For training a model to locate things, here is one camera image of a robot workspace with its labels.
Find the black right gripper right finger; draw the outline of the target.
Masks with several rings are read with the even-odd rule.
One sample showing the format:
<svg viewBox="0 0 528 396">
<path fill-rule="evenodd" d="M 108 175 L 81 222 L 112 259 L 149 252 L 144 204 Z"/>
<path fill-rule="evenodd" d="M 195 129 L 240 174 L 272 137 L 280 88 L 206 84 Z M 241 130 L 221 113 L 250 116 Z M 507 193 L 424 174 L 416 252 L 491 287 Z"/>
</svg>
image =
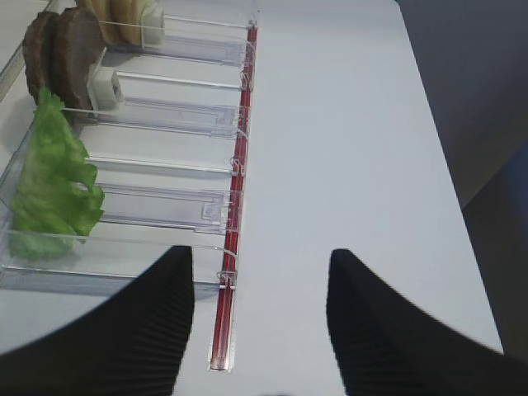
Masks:
<svg viewBox="0 0 528 396">
<path fill-rule="evenodd" d="M 327 324 L 348 395 L 525 395 L 527 364 L 467 338 L 332 252 Z"/>
</svg>

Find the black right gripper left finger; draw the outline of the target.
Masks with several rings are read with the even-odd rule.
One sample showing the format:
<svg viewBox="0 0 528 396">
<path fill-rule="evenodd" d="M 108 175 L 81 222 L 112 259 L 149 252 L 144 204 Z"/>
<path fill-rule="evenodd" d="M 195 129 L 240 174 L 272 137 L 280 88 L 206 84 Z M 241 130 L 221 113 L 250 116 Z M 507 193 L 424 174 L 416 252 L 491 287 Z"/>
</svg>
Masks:
<svg viewBox="0 0 528 396">
<path fill-rule="evenodd" d="M 193 255 L 170 247 L 70 324 L 1 356 L 3 395 L 170 395 L 194 315 Z"/>
</svg>

